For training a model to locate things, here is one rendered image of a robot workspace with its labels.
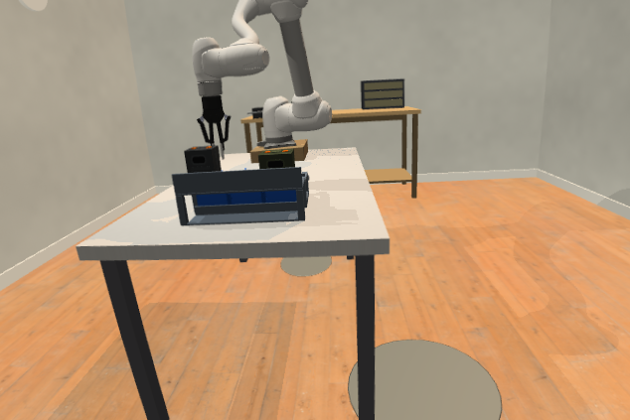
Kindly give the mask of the olive green tool case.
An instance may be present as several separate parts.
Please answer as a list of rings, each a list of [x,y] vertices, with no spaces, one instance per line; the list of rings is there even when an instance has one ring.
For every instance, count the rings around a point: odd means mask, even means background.
[[[295,167],[294,149],[264,150],[258,155],[258,162],[259,169]]]

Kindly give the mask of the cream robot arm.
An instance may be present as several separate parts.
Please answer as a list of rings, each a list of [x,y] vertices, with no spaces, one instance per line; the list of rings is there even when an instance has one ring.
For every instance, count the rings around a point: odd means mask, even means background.
[[[269,53],[259,44],[254,30],[246,25],[256,15],[272,12],[280,25],[295,94],[292,104],[282,96],[268,99],[263,106],[264,149],[296,146],[294,131],[314,131],[332,120],[332,108],[313,90],[300,24],[302,8],[308,0],[239,0],[232,26],[241,37],[220,49],[213,38],[202,38],[193,45],[193,67],[199,96],[223,94],[222,77],[246,76],[262,72],[269,64]],[[255,45],[254,45],[255,44]],[[330,110],[330,112],[329,112]]]

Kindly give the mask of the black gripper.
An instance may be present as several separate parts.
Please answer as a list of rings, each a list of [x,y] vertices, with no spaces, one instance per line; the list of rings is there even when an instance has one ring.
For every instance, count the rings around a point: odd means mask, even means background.
[[[225,158],[225,155],[224,155],[224,151],[225,151],[224,142],[228,141],[228,139],[229,139],[229,137],[228,137],[228,135],[229,135],[229,121],[230,121],[231,117],[226,115],[224,113],[224,111],[223,111],[223,104],[222,104],[222,96],[221,95],[202,97],[202,105],[203,105],[203,114],[202,114],[203,116],[198,118],[197,121],[199,122],[199,124],[201,126],[201,129],[202,129],[202,132],[203,132],[203,135],[204,135],[206,143],[210,143],[211,145],[215,145],[215,143],[214,143],[215,141],[214,141],[213,124],[217,123],[219,137],[220,137],[220,146],[221,146],[222,160],[224,160],[224,158]],[[225,118],[225,121],[226,121],[225,138],[223,137],[222,127],[221,127],[221,121],[222,121],[223,117]],[[207,131],[206,131],[206,127],[205,127],[205,124],[204,124],[204,118],[209,123],[210,139],[209,139]]]

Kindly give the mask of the grey metal shelf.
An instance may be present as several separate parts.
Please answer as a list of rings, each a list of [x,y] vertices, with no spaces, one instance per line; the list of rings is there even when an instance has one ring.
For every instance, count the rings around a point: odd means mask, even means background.
[[[305,220],[309,175],[301,167],[172,174],[172,180],[181,226]],[[196,199],[196,195],[291,190],[296,190],[297,202],[198,206]],[[195,216],[190,221],[185,196],[192,196]]]

